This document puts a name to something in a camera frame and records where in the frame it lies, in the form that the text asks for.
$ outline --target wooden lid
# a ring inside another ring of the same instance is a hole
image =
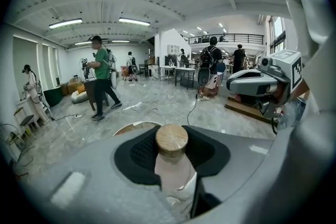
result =
[[[184,154],[188,133],[182,126],[167,124],[158,129],[155,140],[160,154],[169,158],[179,157]]]

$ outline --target man in green shirt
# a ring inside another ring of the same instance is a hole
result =
[[[103,116],[103,94],[107,93],[113,100],[114,105],[111,107],[115,109],[121,106],[121,102],[112,90],[110,81],[110,72],[108,67],[109,56],[106,48],[102,45],[102,40],[100,36],[94,36],[92,39],[92,47],[97,50],[96,60],[94,62],[89,62],[88,67],[94,68],[97,80],[94,85],[94,98],[97,104],[97,114],[92,117],[95,121],[100,121],[104,118]]]

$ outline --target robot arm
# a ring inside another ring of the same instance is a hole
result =
[[[252,101],[264,117],[273,118],[276,108],[288,101],[302,81],[301,71],[301,53],[282,50],[263,57],[257,69],[233,74],[227,80],[226,87],[235,94],[240,94],[243,102]],[[284,90],[280,100],[274,97],[279,87]]]

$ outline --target black metal railing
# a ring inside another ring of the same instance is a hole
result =
[[[216,37],[218,42],[246,42],[253,44],[264,44],[263,35],[252,34],[217,34],[217,35],[203,35],[197,37],[186,37],[181,35],[188,44],[209,43],[211,37]]]

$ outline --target black shoe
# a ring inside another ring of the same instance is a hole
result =
[[[111,106],[111,109],[115,109],[115,108],[117,108],[117,107],[119,107],[119,106],[122,106],[122,103],[121,103],[121,102],[119,102],[119,103],[115,103],[113,106]]]
[[[100,121],[102,119],[104,119],[104,116],[103,115],[98,115],[97,117],[95,118],[92,118],[94,121]]]

